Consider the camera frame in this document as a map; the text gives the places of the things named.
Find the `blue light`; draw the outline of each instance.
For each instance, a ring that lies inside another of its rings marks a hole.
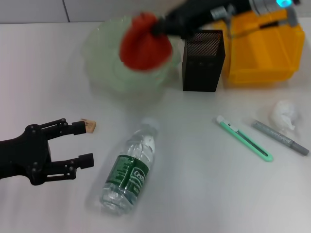
[[[293,3],[292,0],[276,0],[276,2],[282,8],[289,7]]]

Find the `white table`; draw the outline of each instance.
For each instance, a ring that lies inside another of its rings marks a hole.
[[[95,167],[74,181],[32,186],[27,178],[0,180],[2,233],[310,233],[311,159],[251,129],[266,122],[282,99],[301,112],[290,136],[310,148],[311,19],[301,19],[307,43],[301,70],[275,89],[185,93],[168,88],[153,104],[116,101],[93,90],[80,47],[99,23],[0,25],[0,140],[32,123],[65,117],[97,121],[94,134],[50,141],[52,159],[94,153]],[[223,115],[274,156],[266,163],[212,122]],[[136,209],[102,213],[98,202],[120,141],[143,116],[162,126],[156,161]]]

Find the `clear glass bowl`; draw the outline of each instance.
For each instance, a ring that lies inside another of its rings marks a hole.
[[[168,77],[170,69],[180,63],[178,39],[170,38],[173,55],[160,68],[138,72],[124,66],[119,58],[119,48],[131,22],[131,17],[106,21],[89,35],[82,47],[82,56],[91,82],[119,93],[148,92],[158,88]]]

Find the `yellow plastic bin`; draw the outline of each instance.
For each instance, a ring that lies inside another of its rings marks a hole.
[[[247,13],[234,17],[231,34],[240,34],[259,25],[285,19],[286,11],[258,17]],[[281,26],[253,32],[243,37],[228,38],[224,23],[216,23],[224,31],[226,58],[223,78],[231,84],[273,83],[287,80],[299,70],[305,33],[300,26]]]

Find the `small wooden piece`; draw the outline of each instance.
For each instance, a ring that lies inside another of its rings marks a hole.
[[[87,120],[87,119],[81,119],[81,120],[86,123],[86,132],[93,133],[96,127],[96,121]]]

